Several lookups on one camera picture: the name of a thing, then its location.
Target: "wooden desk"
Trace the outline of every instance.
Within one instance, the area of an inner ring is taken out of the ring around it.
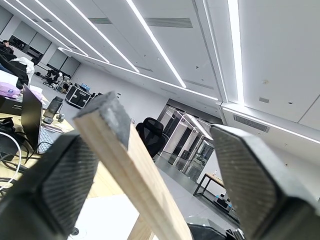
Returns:
[[[202,183],[204,182],[204,180],[205,180],[206,178],[208,178],[207,184],[205,185],[205,187],[204,187],[204,189],[203,189],[202,192],[198,192],[198,191],[199,191],[199,188],[202,186]],[[206,173],[203,175],[203,178],[201,179],[201,182],[198,184],[198,187],[197,187],[196,190],[194,191],[193,196],[195,196],[195,197],[196,197],[196,196],[202,196],[202,197],[204,197],[204,198],[207,199],[210,203],[212,203],[213,205],[217,206],[220,210],[222,210],[228,217],[230,217],[231,219],[233,219],[236,223],[239,223],[239,219],[238,219],[238,217],[237,217],[234,213],[232,213],[231,211],[230,211],[230,212],[229,212],[229,211],[226,211],[226,210],[225,210],[224,208],[222,208],[219,204],[217,204],[215,201],[212,201],[209,197],[207,197],[207,196],[205,195],[205,192],[206,192],[206,190],[207,190],[207,187],[208,187],[208,185],[209,185],[209,183],[210,183],[211,181],[214,181],[216,184],[218,184],[219,186],[221,186],[221,187],[223,187],[223,188],[225,189],[224,182],[223,182],[220,178],[214,176],[212,173],[206,172]]]
[[[23,127],[21,125],[21,116],[17,115],[9,115],[0,113],[0,118],[9,118],[12,117],[14,127],[17,129],[17,131],[23,130]],[[70,125],[70,123],[67,120],[64,120],[63,122],[58,122],[57,119],[54,118],[53,123],[51,126],[61,129],[64,133],[68,133],[70,131],[73,131],[74,128]],[[22,151],[22,156],[26,156],[27,153],[25,151]],[[38,154],[34,154],[33,157],[41,157]],[[18,163],[19,158],[14,157],[12,162]],[[30,168],[37,162],[37,159],[30,159],[26,163],[26,167]],[[2,178],[11,178],[14,174],[14,171],[8,169],[5,165],[0,163],[0,177]],[[123,194],[124,192],[122,189],[118,186],[114,178],[110,175],[108,170],[105,168],[103,164],[99,162],[97,172],[94,178],[94,183],[92,185],[91,191],[88,195],[89,198],[94,197],[106,197],[106,196],[112,196],[112,195],[118,195]]]
[[[14,127],[17,131],[23,131],[23,127],[21,125],[21,116],[18,115],[9,115],[0,113],[0,118],[8,118],[12,117]],[[70,125],[67,120],[63,122],[58,122],[56,118],[54,118],[53,123],[51,126],[61,129],[64,133],[68,133],[73,131],[74,128]],[[22,151],[22,156],[26,156],[27,153]],[[32,167],[38,160],[37,159],[30,159],[26,164],[23,164],[24,161],[22,160],[22,164],[28,168]],[[13,163],[18,163],[19,158],[14,157],[12,159]],[[2,178],[11,178],[14,175],[14,171],[7,168],[4,164],[0,163],[0,177]],[[18,173],[16,176],[16,180],[18,180],[22,176],[21,173]],[[115,179],[111,176],[109,171],[106,167],[99,162],[97,171],[93,180],[93,184],[91,190],[88,194],[88,198],[96,198],[96,197],[109,197],[114,195],[122,195],[124,194],[123,190],[119,187]],[[132,226],[132,232],[129,236],[128,240],[149,240],[153,238],[152,232],[146,223],[139,217],[134,226]]]

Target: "air vent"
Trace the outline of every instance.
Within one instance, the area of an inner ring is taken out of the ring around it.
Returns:
[[[238,115],[233,115],[233,119],[238,123],[247,125],[247,126],[254,128],[254,129],[258,129],[258,130],[265,132],[265,133],[268,133],[270,130],[270,127],[268,127],[266,125],[257,123],[255,121],[251,121],[249,119],[246,119],[246,118],[238,116]]]
[[[38,23],[39,21],[37,19],[32,19],[35,23]],[[42,18],[47,23],[52,23],[52,21],[49,18]]]
[[[86,62],[91,63],[93,65],[96,65],[95,63],[93,63],[92,61],[88,61],[87,59],[85,59]]]
[[[266,98],[263,98],[263,97],[260,97],[259,101],[268,104],[270,100],[266,99]]]
[[[200,86],[200,87],[206,88],[206,89],[214,90],[214,88],[213,88],[212,86],[204,85],[204,84],[197,83],[197,82],[190,81],[190,80],[186,80],[186,79],[183,79],[183,81],[184,81],[184,82],[187,82],[187,83],[190,83],[190,84],[193,84],[193,85],[197,85],[197,86]]]
[[[97,64],[100,68],[102,68],[105,72],[107,72],[108,74],[111,74],[111,72],[109,70],[107,70],[104,66]]]
[[[78,48],[76,48],[76,47],[74,47],[74,46],[68,46],[69,48],[71,48],[71,49],[78,49]]]
[[[163,90],[163,91],[165,91],[165,92],[168,92],[168,93],[177,95],[174,91],[170,91],[170,90],[167,90],[167,89],[164,89],[164,88],[160,88],[160,89]]]
[[[89,18],[90,22],[93,24],[112,24],[109,18],[104,17],[104,18],[96,18],[96,17],[91,17]]]
[[[153,27],[193,28],[190,18],[187,17],[145,17],[144,20]]]
[[[208,107],[208,108],[217,109],[215,106],[212,106],[212,105],[206,104],[206,103],[204,103],[204,102],[201,102],[201,101],[196,101],[196,102],[197,102],[197,103],[199,103],[199,104],[202,104],[203,106],[206,106],[206,107]]]
[[[143,66],[137,66],[137,65],[135,65],[135,67],[138,68],[138,69],[142,69],[142,70],[149,71],[149,72],[154,72],[154,71],[152,71],[152,69],[150,69],[150,68],[145,68],[145,67],[143,67]]]

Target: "chair backrest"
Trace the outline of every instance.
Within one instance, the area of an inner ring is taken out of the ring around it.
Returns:
[[[49,70],[46,74],[46,81],[51,84],[55,83],[59,78],[59,73],[54,70]]]
[[[147,117],[136,126],[136,130],[152,158],[165,146],[164,125],[158,120]]]

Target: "white cable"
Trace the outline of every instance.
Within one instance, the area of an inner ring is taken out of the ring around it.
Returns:
[[[10,135],[8,135],[8,134],[6,134],[4,132],[1,132],[1,131],[0,131],[0,135],[4,135],[4,136],[7,136],[8,138],[10,138],[15,143],[16,147],[19,150],[19,163],[18,163],[18,166],[16,167],[16,171],[15,171],[13,177],[4,186],[0,187],[0,191],[1,191],[6,186],[8,186],[8,184],[11,183],[13,181],[13,179],[15,179],[15,177],[17,176],[17,174],[19,172],[19,169],[20,169],[22,153],[21,153],[21,148],[20,148],[19,144],[17,143],[17,141],[12,136],[10,136]]]

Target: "laptop screen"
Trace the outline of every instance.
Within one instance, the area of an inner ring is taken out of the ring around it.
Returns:
[[[30,91],[27,85],[24,85],[21,124],[33,149],[39,143],[41,120],[42,102]]]

